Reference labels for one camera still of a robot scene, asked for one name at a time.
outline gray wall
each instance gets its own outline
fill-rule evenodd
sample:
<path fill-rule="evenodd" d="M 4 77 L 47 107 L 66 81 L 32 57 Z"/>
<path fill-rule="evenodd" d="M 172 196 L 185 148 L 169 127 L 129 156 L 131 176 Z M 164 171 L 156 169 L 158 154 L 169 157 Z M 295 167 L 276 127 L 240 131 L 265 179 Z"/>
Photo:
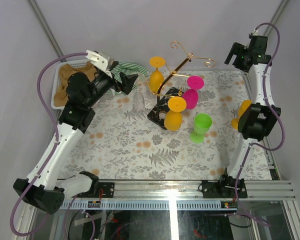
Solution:
<path fill-rule="evenodd" d="M 300 206 L 300 0 L 290 1 L 277 23 L 281 44 L 271 70 L 271 91 L 275 105 L 282 108 L 286 131 L 283 147 L 275 152 L 284 179 L 291 180 Z M 269 54 L 277 44 L 275 31 L 270 35 Z M 281 140 L 278 124 L 270 134 L 273 147 Z"/>
<path fill-rule="evenodd" d="M 11 239 L 16 178 L 25 178 L 47 147 L 52 125 L 37 96 L 40 70 L 56 58 L 25 0 L 0 1 L 0 239 Z M 51 96 L 54 69 L 43 79 Z M 19 220 L 20 206 L 15 223 Z"/>
<path fill-rule="evenodd" d="M 246 43 L 255 26 L 270 21 L 280 0 L 37 0 L 64 54 L 97 50 L 149 67 L 162 56 L 176 67 L 188 52 L 225 61 L 233 42 Z M 187 68 L 204 68 L 195 60 Z"/>

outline brown towel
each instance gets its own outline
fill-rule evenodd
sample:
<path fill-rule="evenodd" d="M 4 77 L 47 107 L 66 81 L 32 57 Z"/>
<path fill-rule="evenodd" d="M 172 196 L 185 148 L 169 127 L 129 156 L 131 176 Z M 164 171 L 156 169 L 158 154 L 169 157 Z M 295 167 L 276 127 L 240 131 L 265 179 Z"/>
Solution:
<path fill-rule="evenodd" d="M 97 72 L 97 69 L 89 61 L 83 67 L 75 68 L 75 67 L 70 66 L 69 64 L 65 64 L 62 67 L 60 67 L 59 78 L 60 78 L 61 85 L 58 86 L 58 88 L 56 89 L 56 93 L 53 97 L 54 105 L 56 107 L 62 107 L 64 105 L 66 105 L 66 103 L 68 101 L 66 88 L 68 86 L 68 78 L 72 74 L 84 73 L 88 77 L 90 82 L 92 82 L 95 79 L 95 77 L 97 76 L 97 74 L 95 75 L 96 72 Z"/>

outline floral pattern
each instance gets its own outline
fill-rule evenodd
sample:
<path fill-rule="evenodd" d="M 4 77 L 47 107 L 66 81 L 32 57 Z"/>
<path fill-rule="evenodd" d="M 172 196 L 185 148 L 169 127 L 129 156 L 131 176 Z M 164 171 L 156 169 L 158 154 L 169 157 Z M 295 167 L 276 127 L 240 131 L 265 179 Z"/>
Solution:
<path fill-rule="evenodd" d="M 163 130 L 147 119 L 156 105 L 156 97 L 145 82 L 138 82 L 145 109 L 133 109 L 136 90 L 128 96 L 103 96 L 93 107 L 95 117 L 71 151 L 59 177 L 69 178 L 85 170 L 101 179 L 218 179 L 238 145 L 239 133 L 231 127 L 231 120 L 240 104 L 248 99 L 244 80 L 240 71 L 184 71 L 181 74 L 201 76 L 204 87 L 198 91 L 197 106 L 182 112 L 178 131 Z M 184 77 L 175 76 L 164 92 L 171 87 L 179 88 L 184 82 Z M 207 113 L 213 120 L 201 144 L 190 140 L 198 113 Z M 271 179 L 262 149 L 254 151 L 245 178 Z"/>

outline striped towel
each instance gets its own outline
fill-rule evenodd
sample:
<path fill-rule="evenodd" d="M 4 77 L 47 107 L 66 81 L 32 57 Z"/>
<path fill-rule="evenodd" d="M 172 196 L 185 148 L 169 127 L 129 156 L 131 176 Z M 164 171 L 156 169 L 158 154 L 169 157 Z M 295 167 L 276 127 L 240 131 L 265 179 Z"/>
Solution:
<path fill-rule="evenodd" d="M 148 69 L 143 66 L 130 63 L 130 62 L 120 62 L 114 69 L 112 69 L 111 73 L 114 74 L 114 79 L 121 83 L 120 72 L 123 72 L 126 75 L 131 74 L 143 74 L 147 75 Z M 113 95 L 113 92 L 109 90 L 106 94 Z M 115 92 L 114 95 L 123 94 L 123 92 Z"/>

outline white basket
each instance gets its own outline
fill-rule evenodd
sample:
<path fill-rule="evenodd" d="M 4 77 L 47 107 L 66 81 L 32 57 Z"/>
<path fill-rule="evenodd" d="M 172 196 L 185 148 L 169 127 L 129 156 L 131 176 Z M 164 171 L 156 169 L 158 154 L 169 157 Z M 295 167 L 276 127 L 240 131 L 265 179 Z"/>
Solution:
<path fill-rule="evenodd" d="M 60 78 L 59 78 L 59 69 L 65 64 L 69 64 L 71 67 L 74 67 L 74 68 L 81 68 L 81 67 L 84 67 L 85 65 L 87 65 L 88 61 L 89 61 L 88 59 L 66 61 L 66 62 L 61 62 L 56 66 L 55 74 L 54 74 L 54 81 L 53 81 L 53 88 L 52 88 L 52 96 L 51 96 L 51 107 L 53 109 L 63 110 L 65 108 L 64 106 L 55 106 L 55 100 L 54 100 L 54 96 L 57 92 L 57 88 L 61 85 Z"/>

